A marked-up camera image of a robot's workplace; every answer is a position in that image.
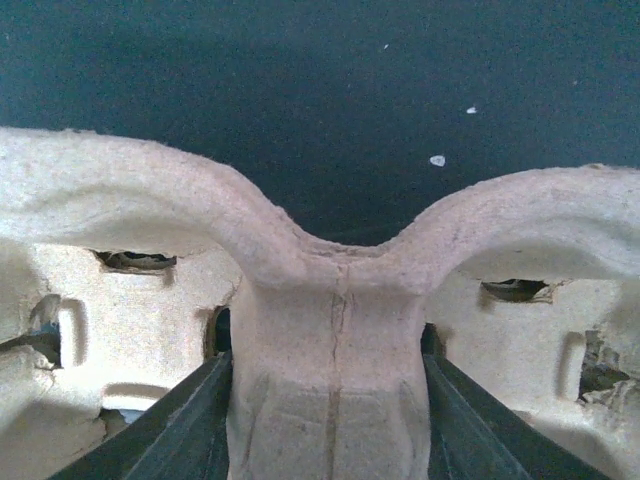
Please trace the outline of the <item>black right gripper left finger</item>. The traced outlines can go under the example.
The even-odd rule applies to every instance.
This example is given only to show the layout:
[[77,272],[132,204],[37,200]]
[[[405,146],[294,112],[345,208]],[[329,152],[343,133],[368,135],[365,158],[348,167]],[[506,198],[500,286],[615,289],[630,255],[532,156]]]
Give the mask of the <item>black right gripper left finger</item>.
[[201,365],[126,429],[54,480],[225,479],[232,353]]

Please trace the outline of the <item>brown pulp cup carrier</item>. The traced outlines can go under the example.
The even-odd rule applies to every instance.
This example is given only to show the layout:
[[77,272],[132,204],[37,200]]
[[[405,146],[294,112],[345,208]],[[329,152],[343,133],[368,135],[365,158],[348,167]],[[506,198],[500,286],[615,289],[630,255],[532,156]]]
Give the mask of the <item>brown pulp cup carrier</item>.
[[635,479],[639,173],[498,177],[350,246],[227,165],[2,130],[3,478],[53,479],[227,351],[225,479],[431,479],[424,355]]

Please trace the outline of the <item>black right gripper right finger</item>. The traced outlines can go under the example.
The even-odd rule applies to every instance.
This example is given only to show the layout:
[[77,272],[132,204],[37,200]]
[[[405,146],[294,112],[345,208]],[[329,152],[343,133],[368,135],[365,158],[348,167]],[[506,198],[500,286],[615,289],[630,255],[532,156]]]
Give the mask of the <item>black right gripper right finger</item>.
[[431,479],[596,479],[598,470],[546,438],[441,356],[424,355]]

